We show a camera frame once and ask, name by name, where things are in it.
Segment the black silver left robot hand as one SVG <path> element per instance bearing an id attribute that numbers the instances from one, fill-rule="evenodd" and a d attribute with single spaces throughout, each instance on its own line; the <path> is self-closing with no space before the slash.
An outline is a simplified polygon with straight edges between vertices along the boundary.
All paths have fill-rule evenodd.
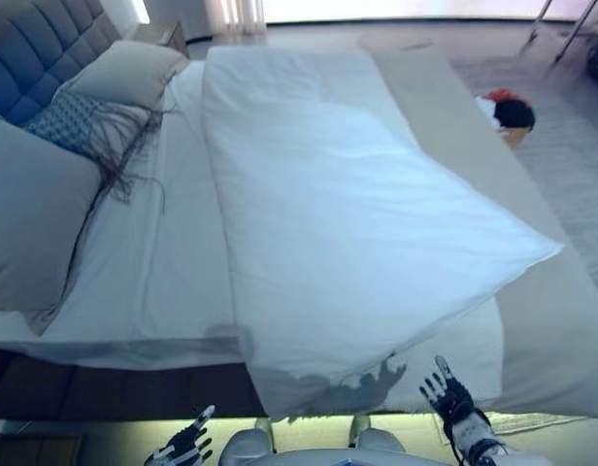
<path id="1" fill-rule="evenodd" d="M 204 409 L 187 427 L 170 438 L 167 444 L 156 449 L 145 461 L 146 466 L 203 465 L 213 454 L 212 438 L 207 434 L 205 424 L 216 411 L 215 405 Z"/>

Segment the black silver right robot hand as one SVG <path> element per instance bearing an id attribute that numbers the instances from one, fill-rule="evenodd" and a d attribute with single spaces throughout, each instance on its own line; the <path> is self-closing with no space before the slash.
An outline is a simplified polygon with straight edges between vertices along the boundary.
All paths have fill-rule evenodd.
<path id="1" fill-rule="evenodd" d="M 474 411 L 474 400 L 441 355 L 435 357 L 435 364 L 439 374 L 426 377 L 419 391 L 443 421 L 458 422 Z"/>

